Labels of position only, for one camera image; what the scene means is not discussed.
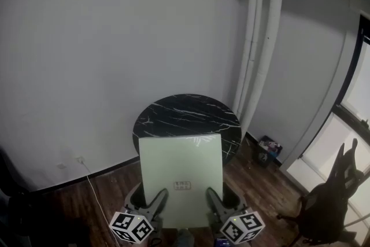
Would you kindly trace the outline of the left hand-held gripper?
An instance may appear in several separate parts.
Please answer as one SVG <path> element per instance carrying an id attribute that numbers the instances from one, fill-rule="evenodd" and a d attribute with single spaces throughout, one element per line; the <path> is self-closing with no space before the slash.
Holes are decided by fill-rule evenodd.
<path id="1" fill-rule="evenodd" d="M 160 237 L 163 211 L 169 193 L 162 189 L 146 208 L 143 206 L 143 184 L 138 183 L 126 196 L 124 206 L 115 212 L 109 228 L 120 240 L 131 244 L 141 244 Z"/>

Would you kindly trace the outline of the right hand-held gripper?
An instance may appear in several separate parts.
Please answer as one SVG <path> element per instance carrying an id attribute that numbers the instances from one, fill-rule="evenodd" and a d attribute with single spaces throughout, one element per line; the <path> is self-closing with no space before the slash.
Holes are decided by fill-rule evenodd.
<path id="1" fill-rule="evenodd" d="M 226 183 L 221 195 L 208 187 L 206 200 L 215 244 L 250 244 L 265 228 L 259 213 L 247 208 L 244 196 Z"/>

